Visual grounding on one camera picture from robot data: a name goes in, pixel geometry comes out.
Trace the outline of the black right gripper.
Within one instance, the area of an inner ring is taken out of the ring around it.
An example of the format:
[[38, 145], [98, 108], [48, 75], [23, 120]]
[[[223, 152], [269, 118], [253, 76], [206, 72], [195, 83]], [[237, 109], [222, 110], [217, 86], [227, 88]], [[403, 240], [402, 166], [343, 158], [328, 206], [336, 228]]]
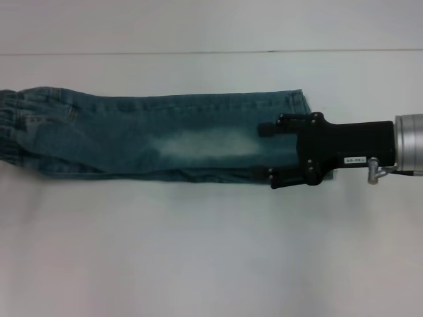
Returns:
[[367, 167], [369, 159], [380, 166], [396, 163], [394, 123], [391, 121], [334, 124], [320, 112], [281, 114], [274, 122], [257, 126], [259, 137], [297, 135], [297, 165], [251, 168], [252, 177], [267, 182], [272, 189], [308, 184], [319, 185], [339, 168]]

